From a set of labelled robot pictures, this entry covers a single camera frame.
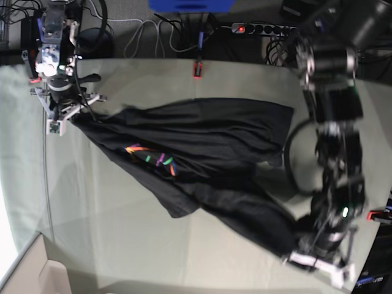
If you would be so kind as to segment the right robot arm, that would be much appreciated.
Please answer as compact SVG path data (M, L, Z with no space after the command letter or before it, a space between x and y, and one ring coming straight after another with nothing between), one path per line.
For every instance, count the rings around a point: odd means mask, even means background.
M47 134L64 135L66 124L83 109L90 109L106 97L88 93L83 83L101 80L96 73L78 76L82 5L77 1L50 1L37 20L39 39L34 65L42 86L30 90L39 99L46 113Z

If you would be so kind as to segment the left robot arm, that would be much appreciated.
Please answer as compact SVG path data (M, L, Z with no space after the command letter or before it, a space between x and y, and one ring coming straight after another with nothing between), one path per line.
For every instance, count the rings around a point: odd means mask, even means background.
M312 199L310 213L299 221L298 245L285 260L309 272L323 272L333 287L342 288L354 280L355 265L340 246L343 240L353 243L354 222L367 202L363 150L355 128L363 118L355 84L358 58L391 23L391 2L349 1L327 25L322 15L334 5L324 2L285 43L295 52L296 74L309 113L287 139L285 172L296 192ZM290 149L298 133L310 125L317 135L322 187L304 190L296 182Z

